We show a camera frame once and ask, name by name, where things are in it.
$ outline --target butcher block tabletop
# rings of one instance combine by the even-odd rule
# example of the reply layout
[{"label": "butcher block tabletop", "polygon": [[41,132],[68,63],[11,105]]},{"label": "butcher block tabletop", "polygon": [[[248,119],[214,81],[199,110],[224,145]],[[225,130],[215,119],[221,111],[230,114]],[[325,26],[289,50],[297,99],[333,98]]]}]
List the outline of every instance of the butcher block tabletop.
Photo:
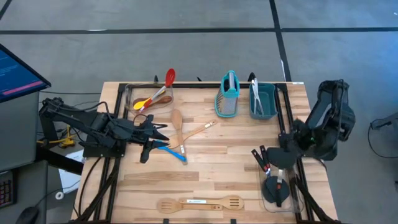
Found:
[{"label": "butcher block tabletop", "polygon": [[[105,82],[103,86],[100,101],[107,102],[111,112],[116,104],[119,84]],[[305,120],[310,114],[310,107],[304,84],[286,84],[293,117]],[[132,98],[150,97],[157,90],[135,88]],[[231,219],[236,219],[238,223],[295,223],[291,197],[283,202],[282,208],[277,208],[274,203],[262,199],[261,180],[264,179],[264,173],[259,171],[258,164],[251,154],[253,149],[259,151],[260,145],[279,146],[277,137],[280,129],[277,116],[270,120],[252,119],[249,115],[249,89],[241,88],[237,115],[234,118],[219,118],[215,113],[214,104],[217,92],[217,88],[173,88],[173,103],[163,108],[149,108],[144,112],[154,115],[154,123],[168,125],[159,130],[168,137],[176,134],[170,120],[173,109],[181,111],[183,133],[203,126],[212,119],[216,119],[218,123],[185,141],[188,165],[183,165],[170,153],[158,149],[153,149],[149,160],[142,164],[139,162],[142,146],[127,144],[120,164],[112,223],[162,223],[165,218],[168,218],[170,223],[231,223]],[[286,130],[289,130],[284,97],[281,92],[279,95]],[[120,118],[124,102],[123,96]],[[98,111],[106,110],[101,105]],[[134,114],[129,113],[128,119],[133,118]],[[85,162],[75,200],[76,207],[83,182],[95,160],[97,158],[89,158]],[[82,198],[82,211],[98,192],[103,161],[104,159],[99,161],[87,181]],[[309,192],[327,215],[337,219],[325,168],[315,159],[303,158],[303,164]],[[272,173],[277,174],[275,167],[272,167]],[[108,195],[109,191],[104,196],[101,219],[105,218]],[[162,198],[211,199],[229,195],[240,196],[244,200],[244,208],[223,208],[217,211],[181,210],[170,214],[157,210],[157,202]],[[306,219],[302,199],[299,204],[299,212],[302,212],[303,219]]]}]

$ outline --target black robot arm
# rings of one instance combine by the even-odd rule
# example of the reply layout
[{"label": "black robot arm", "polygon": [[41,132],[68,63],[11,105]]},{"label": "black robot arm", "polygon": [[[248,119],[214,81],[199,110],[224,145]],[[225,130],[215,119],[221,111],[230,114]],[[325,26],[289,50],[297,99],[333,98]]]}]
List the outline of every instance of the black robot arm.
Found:
[{"label": "black robot arm", "polygon": [[337,141],[346,141],[355,124],[354,111],[348,106],[348,87],[343,80],[321,83],[317,103],[306,122],[297,119],[293,123],[299,154],[326,161],[336,157]]},{"label": "black robot arm", "polygon": [[72,128],[88,135],[87,140],[79,142],[79,144],[83,147],[92,148],[94,153],[84,155],[85,157],[123,156],[123,152],[118,151],[118,146],[126,141],[143,145],[141,162],[145,163],[149,158],[150,150],[167,145],[167,143],[151,141],[150,139],[169,140],[157,131],[159,128],[167,127],[167,125],[153,124],[154,116],[151,114],[147,115],[145,121],[141,124],[134,125],[133,121],[115,118],[109,114],[105,102],[100,104],[105,104],[107,113],[89,110],[95,107],[80,110],[66,105],[61,98],[47,98],[42,103],[43,107],[40,109],[39,115],[45,139],[48,142],[58,140],[53,125],[54,121],[67,123]]}]

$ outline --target red silicone spatula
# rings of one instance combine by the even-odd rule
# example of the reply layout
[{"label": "red silicone spatula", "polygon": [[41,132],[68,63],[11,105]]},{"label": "red silicone spatula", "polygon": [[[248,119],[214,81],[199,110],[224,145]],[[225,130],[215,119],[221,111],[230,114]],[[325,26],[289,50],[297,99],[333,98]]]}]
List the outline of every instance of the red silicone spatula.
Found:
[{"label": "red silicone spatula", "polygon": [[150,100],[146,101],[145,104],[144,104],[144,106],[143,106],[139,111],[141,112],[141,111],[143,111],[145,108],[147,108],[147,107],[152,103],[152,101],[153,101],[157,96],[159,96],[159,94],[160,94],[163,90],[165,90],[167,87],[169,87],[171,84],[173,84],[174,80],[175,80],[175,70],[172,69],[172,68],[170,68],[170,69],[167,71],[167,74],[166,74],[166,84],[165,84],[159,91],[157,91],[157,92],[150,98]]}]

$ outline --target monitor screen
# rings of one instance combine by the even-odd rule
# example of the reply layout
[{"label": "monitor screen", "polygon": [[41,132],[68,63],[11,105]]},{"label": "monitor screen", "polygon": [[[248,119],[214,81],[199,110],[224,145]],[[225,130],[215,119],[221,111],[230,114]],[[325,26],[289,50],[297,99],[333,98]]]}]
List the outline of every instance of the monitor screen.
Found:
[{"label": "monitor screen", "polygon": [[0,45],[0,103],[50,86],[45,78]]}]

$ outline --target teal utensil holder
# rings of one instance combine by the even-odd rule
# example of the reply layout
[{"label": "teal utensil holder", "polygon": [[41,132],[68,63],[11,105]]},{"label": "teal utensil holder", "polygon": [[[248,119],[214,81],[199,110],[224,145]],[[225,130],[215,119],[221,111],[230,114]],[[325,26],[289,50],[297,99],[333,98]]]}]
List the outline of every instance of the teal utensil holder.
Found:
[{"label": "teal utensil holder", "polygon": [[[233,78],[233,86],[230,85],[230,77]],[[221,80],[220,89],[215,97],[215,110],[222,118],[232,118],[236,116],[239,96],[239,80],[235,71],[230,70]]]},{"label": "teal utensil holder", "polygon": [[259,97],[262,105],[264,114],[260,114],[260,108],[257,104],[257,113],[254,113],[254,93],[253,89],[250,88],[250,117],[253,119],[271,119],[278,112],[275,108],[275,86],[269,83],[259,83]]}]

